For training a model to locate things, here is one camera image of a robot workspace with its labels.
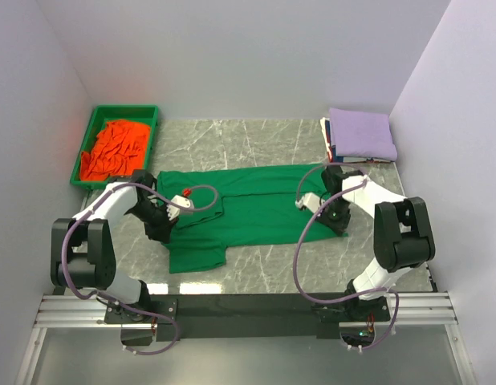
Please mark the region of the green t-shirt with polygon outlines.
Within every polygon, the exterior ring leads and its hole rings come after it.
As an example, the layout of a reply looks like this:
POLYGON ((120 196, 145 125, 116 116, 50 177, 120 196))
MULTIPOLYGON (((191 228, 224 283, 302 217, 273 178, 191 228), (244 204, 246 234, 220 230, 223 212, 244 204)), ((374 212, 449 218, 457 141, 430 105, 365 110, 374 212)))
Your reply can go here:
POLYGON ((295 206, 296 193, 326 195, 312 164, 207 172, 163 171, 157 191, 168 198, 191 188, 200 210, 181 215, 171 232, 169 271, 206 271, 226 263, 229 247, 294 244, 311 218, 295 206))

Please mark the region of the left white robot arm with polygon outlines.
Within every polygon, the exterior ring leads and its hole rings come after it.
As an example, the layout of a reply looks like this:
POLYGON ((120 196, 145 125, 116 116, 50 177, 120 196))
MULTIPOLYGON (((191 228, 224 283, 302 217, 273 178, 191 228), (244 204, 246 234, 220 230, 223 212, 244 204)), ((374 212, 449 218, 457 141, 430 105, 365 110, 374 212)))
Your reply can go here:
POLYGON ((67 287, 63 261, 77 290, 103 292, 123 303, 123 312, 133 322, 143 322, 156 307, 147 284, 116 268, 111 229, 121 217, 131 214, 144 225, 151 241, 168 243, 177 223, 168 205, 154 203, 148 189, 157 188, 157 179, 145 170, 119 177, 85 210, 72 218, 61 218, 51 228, 50 276, 54 286, 67 287))

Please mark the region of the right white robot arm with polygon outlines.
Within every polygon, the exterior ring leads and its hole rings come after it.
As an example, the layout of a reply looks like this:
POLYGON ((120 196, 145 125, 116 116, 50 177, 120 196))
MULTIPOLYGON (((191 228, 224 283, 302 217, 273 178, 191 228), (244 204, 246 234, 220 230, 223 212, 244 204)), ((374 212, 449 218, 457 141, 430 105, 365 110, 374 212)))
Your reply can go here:
POLYGON ((361 320, 372 309, 371 300, 383 295, 378 288, 388 289, 410 270, 433 259, 435 244, 426 203, 420 197, 391 192, 362 172, 343 172, 329 165, 321 172, 327 192, 335 199, 325 207, 317 221, 337 235, 343 234, 351 219, 351 206, 356 206, 373 219, 372 261, 348 283, 344 313, 361 320))

